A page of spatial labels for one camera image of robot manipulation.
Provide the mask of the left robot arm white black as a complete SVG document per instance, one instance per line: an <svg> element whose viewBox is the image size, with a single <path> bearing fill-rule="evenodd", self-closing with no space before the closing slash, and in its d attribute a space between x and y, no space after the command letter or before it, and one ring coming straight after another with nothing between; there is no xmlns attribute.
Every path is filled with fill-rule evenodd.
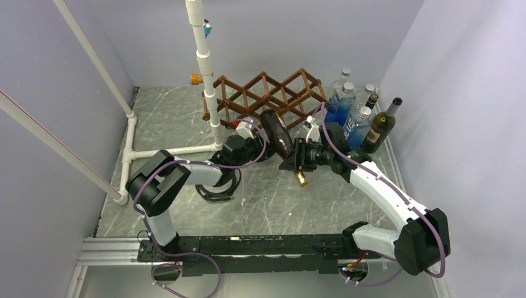
<svg viewBox="0 0 526 298"><path fill-rule="evenodd" d="M207 202L228 201L241 182L242 168L265 161L274 153L272 145L260 135L232 135L207 161L183 160L166 150L155 153L125 183L134 208L156 240L154 253L169 261L179 252L179 234L169 208L184 186L193 185Z"/></svg>

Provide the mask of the dark bottle gold cap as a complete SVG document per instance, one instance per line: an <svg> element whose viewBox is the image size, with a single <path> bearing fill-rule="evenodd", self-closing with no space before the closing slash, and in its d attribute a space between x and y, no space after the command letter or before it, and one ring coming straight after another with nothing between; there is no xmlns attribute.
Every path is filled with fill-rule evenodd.
<svg viewBox="0 0 526 298"><path fill-rule="evenodd" d="M308 180L298 162L298 143L292 140L278 113L273 109L264 110L260 113L260 123L271 147L282 159L279 170L292 172L300 187L306 186Z"/></svg>

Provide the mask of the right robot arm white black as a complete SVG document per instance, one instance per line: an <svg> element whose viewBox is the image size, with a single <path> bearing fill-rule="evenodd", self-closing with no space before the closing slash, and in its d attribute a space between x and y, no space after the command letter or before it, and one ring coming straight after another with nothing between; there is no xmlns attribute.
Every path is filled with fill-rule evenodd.
<svg viewBox="0 0 526 298"><path fill-rule="evenodd" d="M366 222L351 225L343 232L344 254L356 258L364 251L374 251L394 259L413 276L425 272L443 277L451 252L446 214L439 208L428 209L403 192L363 150L351 150L337 124L323 125L319 131L318 142L300 137L279 141L277 151L283 158L279 168L299 173L329 166L371 198L395 226L387 230Z"/></svg>

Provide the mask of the clear square glass bottle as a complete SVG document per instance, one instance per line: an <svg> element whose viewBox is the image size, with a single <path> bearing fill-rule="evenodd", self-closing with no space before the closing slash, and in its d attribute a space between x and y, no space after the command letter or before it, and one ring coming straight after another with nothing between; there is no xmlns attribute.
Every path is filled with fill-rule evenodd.
<svg viewBox="0 0 526 298"><path fill-rule="evenodd" d="M375 86L373 84L366 84L365 87L358 93L355 102L355 110L359 111L360 108L366 105L371 94L375 92Z"/></svg>

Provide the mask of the dark green wine bottle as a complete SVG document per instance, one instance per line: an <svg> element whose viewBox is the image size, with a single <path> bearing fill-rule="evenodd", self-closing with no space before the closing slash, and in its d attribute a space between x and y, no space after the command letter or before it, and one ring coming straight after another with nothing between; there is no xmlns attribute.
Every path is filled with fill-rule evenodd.
<svg viewBox="0 0 526 298"><path fill-rule="evenodd" d="M379 149L385 138L396 125L395 114L402 103L403 100L400 97L396 97L386 111L375 116L370 130L360 146L365 153L374 153Z"/></svg>

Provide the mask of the blue glass bottle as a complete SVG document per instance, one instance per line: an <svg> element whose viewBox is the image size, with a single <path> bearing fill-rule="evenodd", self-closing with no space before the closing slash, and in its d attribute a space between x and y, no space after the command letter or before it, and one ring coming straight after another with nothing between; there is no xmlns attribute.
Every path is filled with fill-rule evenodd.
<svg viewBox="0 0 526 298"><path fill-rule="evenodd" d="M341 127L345 126L350 110L355 104L356 95L354 84L345 82L339 89L336 89L331 96L329 106L324 116L325 123L338 123Z"/></svg>
<svg viewBox="0 0 526 298"><path fill-rule="evenodd" d="M372 110L363 106L359 110L351 112L344 125L344 136L351 150L359 149L366 134L370 130L370 116Z"/></svg>

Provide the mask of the clear bottle red label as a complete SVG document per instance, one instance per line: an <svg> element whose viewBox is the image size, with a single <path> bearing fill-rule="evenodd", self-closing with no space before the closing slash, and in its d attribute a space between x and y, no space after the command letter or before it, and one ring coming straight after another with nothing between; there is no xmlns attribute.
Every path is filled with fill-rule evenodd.
<svg viewBox="0 0 526 298"><path fill-rule="evenodd" d="M335 95L339 95L339 93L342 91L343 85L350 81L351 72L352 71L350 68L343 68L340 77L330 84L328 92L329 100L331 100Z"/></svg>

